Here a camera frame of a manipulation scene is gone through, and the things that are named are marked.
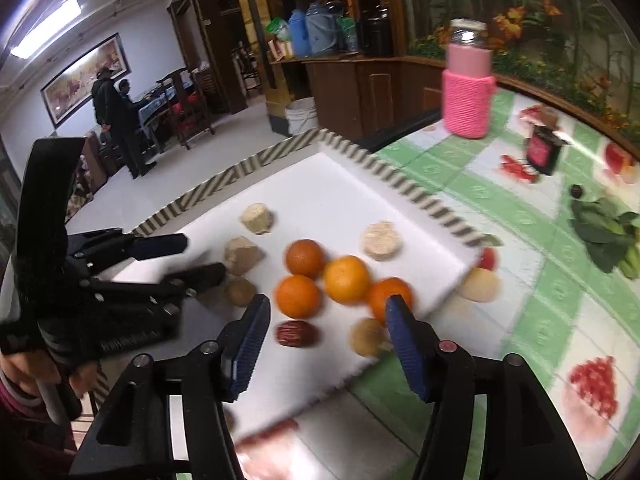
red date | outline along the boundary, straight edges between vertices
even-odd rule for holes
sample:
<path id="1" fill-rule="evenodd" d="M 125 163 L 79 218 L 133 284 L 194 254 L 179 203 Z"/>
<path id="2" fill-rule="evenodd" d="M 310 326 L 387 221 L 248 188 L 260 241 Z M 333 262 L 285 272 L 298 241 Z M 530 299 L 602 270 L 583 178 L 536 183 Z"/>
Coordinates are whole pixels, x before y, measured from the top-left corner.
<path id="1" fill-rule="evenodd" d="M 304 348 L 315 345 L 318 339 L 318 329 L 306 321 L 285 321 L 276 327 L 276 341 L 283 346 Z"/>

orange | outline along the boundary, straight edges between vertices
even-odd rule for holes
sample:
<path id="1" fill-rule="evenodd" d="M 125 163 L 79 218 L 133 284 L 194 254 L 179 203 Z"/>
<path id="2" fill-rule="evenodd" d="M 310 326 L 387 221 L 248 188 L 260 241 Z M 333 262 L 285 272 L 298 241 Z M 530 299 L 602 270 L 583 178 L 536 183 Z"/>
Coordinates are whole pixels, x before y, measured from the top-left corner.
<path id="1" fill-rule="evenodd" d="M 371 280 L 363 261 L 356 256 L 343 256 L 324 269 L 324 290 L 337 303 L 352 304 L 364 300 Z"/>
<path id="2" fill-rule="evenodd" d="M 385 307 L 386 300 L 394 294 L 399 294 L 409 307 L 409 310 L 414 306 L 414 295 L 411 292 L 411 287 L 407 282 L 404 282 L 400 278 L 386 278 L 374 283 L 369 289 L 367 294 L 367 304 L 371 309 L 373 317 L 375 317 L 380 323 L 385 323 Z"/>
<path id="3" fill-rule="evenodd" d="M 281 313 L 293 319 L 311 317 L 320 309 L 320 289 L 311 278 L 288 276 L 273 291 Z"/>
<path id="4" fill-rule="evenodd" d="M 298 240 L 285 251 L 284 263 L 291 274 L 316 278 L 324 269 L 326 259 L 322 247 L 315 241 Z"/>

person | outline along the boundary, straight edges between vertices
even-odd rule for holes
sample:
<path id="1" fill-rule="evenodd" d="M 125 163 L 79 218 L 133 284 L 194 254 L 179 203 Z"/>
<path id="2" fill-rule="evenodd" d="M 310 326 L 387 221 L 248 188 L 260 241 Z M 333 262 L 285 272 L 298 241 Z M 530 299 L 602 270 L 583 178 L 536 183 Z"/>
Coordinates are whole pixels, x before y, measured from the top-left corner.
<path id="1" fill-rule="evenodd" d="M 58 368 L 44 350 L 0 354 L 0 424 L 2 449 L 10 443 L 14 467 L 20 476 L 7 478 L 53 479 L 65 476 L 76 456 L 70 424 L 61 427 L 47 415 L 36 380 L 58 384 Z M 97 381 L 97 365 L 81 366 L 69 385 L 82 397 Z M 3 463 L 2 471 L 6 472 Z"/>
<path id="2" fill-rule="evenodd" d="M 139 128 L 140 117 L 138 116 L 138 112 L 140 111 L 140 108 L 143 108 L 146 105 L 148 105 L 150 100 L 148 98 L 145 98 L 140 101 L 135 101 L 135 102 L 132 101 L 131 97 L 129 97 L 129 91 L 131 90 L 131 85 L 129 84 L 128 79 L 123 79 L 118 83 L 118 90 L 120 91 L 120 96 L 122 97 L 125 104 L 127 105 L 127 108 L 129 109 L 130 113 L 132 114 L 132 118 L 135 122 L 136 128 Z"/>
<path id="3" fill-rule="evenodd" d="M 111 75 L 113 72 L 107 66 L 101 67 L 91 88 L 95 120 L 103 132 L 111 134 L 111 139 L 120 148 L 120 154 L 131 176 L 145 176 L 156 163 L 145 164 L 135 136 L 136 123 L 126 102 L 115 89 Z"/>

wooden cabinet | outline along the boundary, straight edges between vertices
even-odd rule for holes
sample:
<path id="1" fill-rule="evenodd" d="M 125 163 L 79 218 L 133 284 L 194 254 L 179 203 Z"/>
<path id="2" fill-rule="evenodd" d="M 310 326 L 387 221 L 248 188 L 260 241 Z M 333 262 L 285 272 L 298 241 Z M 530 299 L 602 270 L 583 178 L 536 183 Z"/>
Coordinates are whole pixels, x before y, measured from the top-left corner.
<path id="1" fill-rule="evenodd" d="M 442 69 L 406 58 L 305 61 L 318 122 L 350 140 L 440 107 Z"/>
<path id="2" fill-rule="evenodd" d="M 311 93 L 316 101 L 318 123 L 349 140 L 362 138 L 356 64 L 308 63 L 306 70 Z"/>

hat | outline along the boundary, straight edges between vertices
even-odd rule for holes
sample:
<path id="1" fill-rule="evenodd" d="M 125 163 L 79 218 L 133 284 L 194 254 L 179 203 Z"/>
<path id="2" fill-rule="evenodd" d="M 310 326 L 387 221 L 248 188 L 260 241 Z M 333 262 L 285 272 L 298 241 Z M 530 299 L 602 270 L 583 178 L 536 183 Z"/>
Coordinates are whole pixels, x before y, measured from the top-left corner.
<path id="1" fill-rule="evenodd" d="M 109 73 L 109 75 L 111 75 L 113 74 L 113 70 L 111 70 L 108 66 L 103 66 L 98 69 L 98 73 L 95 76 L 97 78 L 101 78 L 106 73 Z"/>

